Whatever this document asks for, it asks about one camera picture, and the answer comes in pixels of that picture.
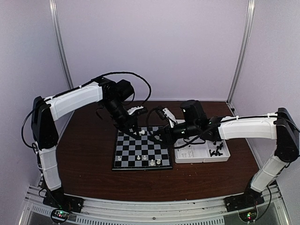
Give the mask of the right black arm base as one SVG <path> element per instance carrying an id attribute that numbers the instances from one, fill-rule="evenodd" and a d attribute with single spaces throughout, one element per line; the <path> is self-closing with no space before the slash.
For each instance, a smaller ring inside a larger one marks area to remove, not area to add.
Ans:
<path id="1" fill-rule="evenodd" d="M 256 192 L 250 187 L 246 187 L 244 193 L 226 197 L 224 202 L 226 210 L 231 212 L 255 207 L 256 205 L 262 204 L 265 201 L 261 192 Z"/>

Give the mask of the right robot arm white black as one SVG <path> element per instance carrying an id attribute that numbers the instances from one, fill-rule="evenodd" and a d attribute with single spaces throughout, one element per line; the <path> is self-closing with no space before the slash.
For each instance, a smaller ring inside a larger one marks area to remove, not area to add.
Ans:
<path id="1" fill-rule="evenodd" d="M 249 180 L 247 192 L 240 203 L 250 207 L 258 200 L 258 194 L 267 188 L 282 170 L 300 157 L 300 130 L 291 114 L 284 107 L 275 112 L 252 116 L 214 116 L 208 118 L 200 101 L 188 100 L 180 105 L 184 121 L 177 122 L 168 109 L 155 111 L 170 124 L 154 131 L 152 141 L 173 146 L 179 139 L 193 137 L 204 141 L 246 139 L 269 140 L 273 151 L 259 171 Z"/>

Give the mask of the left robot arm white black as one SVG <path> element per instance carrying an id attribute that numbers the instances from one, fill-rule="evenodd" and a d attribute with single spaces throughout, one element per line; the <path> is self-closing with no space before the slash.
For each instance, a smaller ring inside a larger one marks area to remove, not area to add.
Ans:
<path id="1" fill-rule="evenodd" d="M 34 99 L 31 129 L 45 185 L 51 191 L 48 198 L 57 208 L 65 207 L 68 202 L 67 197 L 58 191 L 62 183 L 56 154 L 60 139 L 57 121 L 87 105 L 100 103 L 109 112 L 118 130 L 137 138 L 137 115 L 143 106 L 126 109 L 123 105 L 123 101 L 132 94 L 130 82 L 114 82 L 102 77 L 54 96 Z"/>

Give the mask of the black grey chess board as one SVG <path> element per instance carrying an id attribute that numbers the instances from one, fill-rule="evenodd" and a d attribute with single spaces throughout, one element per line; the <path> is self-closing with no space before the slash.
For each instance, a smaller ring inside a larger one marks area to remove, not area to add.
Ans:
<path id="1" fill-rule="evenodd" d="M 145 135 L 140 139 L 134 139 L 129 135 L 117 131 L 115 137 L 114 153 L 112 158 L 112 170 L 162 170 L 173 169 L 172 158 L 167 147 L 156 144 L 149 139 L 149 135 L 159 129 L 159 126 L 139 127 L 139 130 L 145 130 Z M 118 161 L 118 156 L 122 156 L 122 160 Z M 155 161 L 155 165 L 151 166 L 150 161 Z M 157 160 L 161 159 L 161 164 L 157 164 Z"/>

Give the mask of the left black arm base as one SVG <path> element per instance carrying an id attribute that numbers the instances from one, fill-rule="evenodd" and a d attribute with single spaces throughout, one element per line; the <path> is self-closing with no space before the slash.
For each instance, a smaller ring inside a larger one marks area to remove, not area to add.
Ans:
<path id="1" fill-rule="evenodd" d="M 47 190 L 43 199 L 44 205 L 76 213 L 82 211 L 83 203 L 83 198 L 66 195 L 63 187 L 54 191 Z"/>

